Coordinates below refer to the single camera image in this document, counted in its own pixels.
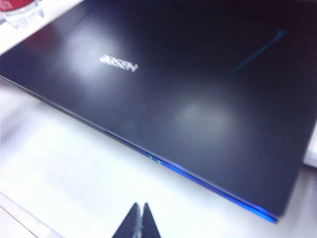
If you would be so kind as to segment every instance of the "black laptop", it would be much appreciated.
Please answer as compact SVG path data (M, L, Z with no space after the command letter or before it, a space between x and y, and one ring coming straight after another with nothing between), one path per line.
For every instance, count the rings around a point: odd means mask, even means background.
M86 0L0 62L4 79L274 222L317 118L317 3Z

